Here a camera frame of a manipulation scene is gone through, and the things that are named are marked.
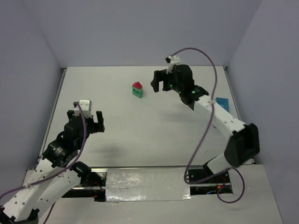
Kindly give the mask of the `red wedge block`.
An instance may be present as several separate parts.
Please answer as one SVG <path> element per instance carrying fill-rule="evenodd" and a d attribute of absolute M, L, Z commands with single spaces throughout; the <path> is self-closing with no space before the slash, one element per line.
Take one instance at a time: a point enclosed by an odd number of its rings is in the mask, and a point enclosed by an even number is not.
<path fill-rule="evenodd" d="M 132 88 L 143 89 L 143 86 L 140 82 L 134 82 Z"/>

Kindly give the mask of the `blue plastic bin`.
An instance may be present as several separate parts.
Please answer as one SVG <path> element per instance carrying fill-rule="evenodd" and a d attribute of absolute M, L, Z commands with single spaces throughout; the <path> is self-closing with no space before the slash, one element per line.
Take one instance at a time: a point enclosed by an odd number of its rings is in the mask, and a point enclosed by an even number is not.
<path fill-rule="evenodd" d="M 229 100 L 228 98 L 216 98 L 216 102 L 223 107 L 227 112 L 229 112 Z"/>

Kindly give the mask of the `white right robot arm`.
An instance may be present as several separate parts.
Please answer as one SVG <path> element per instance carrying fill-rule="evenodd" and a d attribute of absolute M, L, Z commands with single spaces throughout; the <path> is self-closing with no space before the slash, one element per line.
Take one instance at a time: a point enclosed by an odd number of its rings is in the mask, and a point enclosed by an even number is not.
<path fill-rule="evenodd" d="M 174 90 L 178 93 L 185 105 L 207 118 L 208 124 L 216 127 L 228 141 L 224 152 L 203 165 L 207 175 L 238 168 L 260 152 L 257 126 L 235 118 L 215 102 L 208 91 L 195 84 L 188 65 L 156 70 L 150 83 L 154 92 L 159 91 L 160 82 L 163 82 L 163 91 Z"/>

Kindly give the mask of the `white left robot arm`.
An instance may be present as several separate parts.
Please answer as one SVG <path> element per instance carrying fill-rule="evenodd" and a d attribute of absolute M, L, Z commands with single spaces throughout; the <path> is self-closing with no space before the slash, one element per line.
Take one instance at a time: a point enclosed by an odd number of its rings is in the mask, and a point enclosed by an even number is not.
<path fill-rule="evenodd" d="M 27 183 L 0 209 L 2 224 L 36 224 L 45 211 L 76 186 L 105 186 L 105 179 L 81 161 L 79 153 L 90 134 L 105 130 L 101 111 L 97 122 L 90 112 L 81 117 L 79 111 L 67 112 L 68 123 L 56 139 L 48 144 Z"/>

